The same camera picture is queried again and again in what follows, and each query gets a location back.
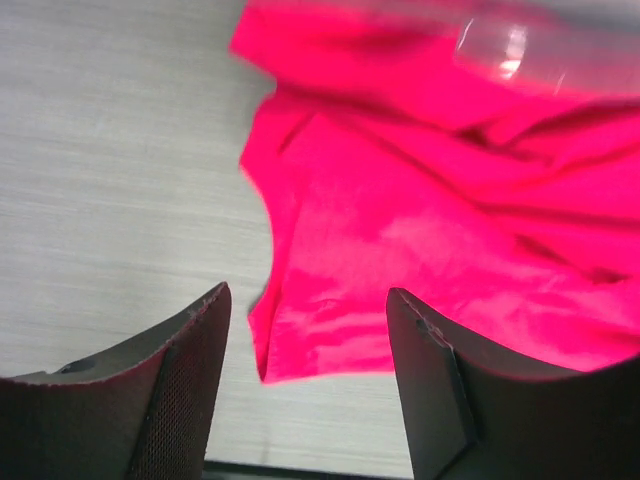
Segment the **floor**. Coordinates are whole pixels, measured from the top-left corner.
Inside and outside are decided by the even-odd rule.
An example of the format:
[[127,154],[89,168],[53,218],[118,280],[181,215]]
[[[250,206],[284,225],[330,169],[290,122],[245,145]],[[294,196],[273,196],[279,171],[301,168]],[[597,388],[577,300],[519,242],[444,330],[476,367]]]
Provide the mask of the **floor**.
[[202,480],[382,480],[382,478],[218,462],[206,462],[202,472]]
[[227,280],[207,458],[409,477],[392,377],[258,381],[246,312],[271,237],[237,159],[271,86],[227,55],[242,3],[0,2],[0,375],[56,369]]

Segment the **cloth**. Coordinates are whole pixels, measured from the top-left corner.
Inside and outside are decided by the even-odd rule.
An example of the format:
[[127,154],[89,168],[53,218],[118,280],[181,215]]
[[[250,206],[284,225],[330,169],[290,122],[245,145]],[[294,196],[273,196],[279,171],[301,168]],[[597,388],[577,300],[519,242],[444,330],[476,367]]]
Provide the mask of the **cloth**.
[[511,91],[447,32],[327,13],[250,5],[231,45],[278,82],[241,158],[273,233],[262,381],[392,372],[390,287],[559,366],[640,351],[640,108]]

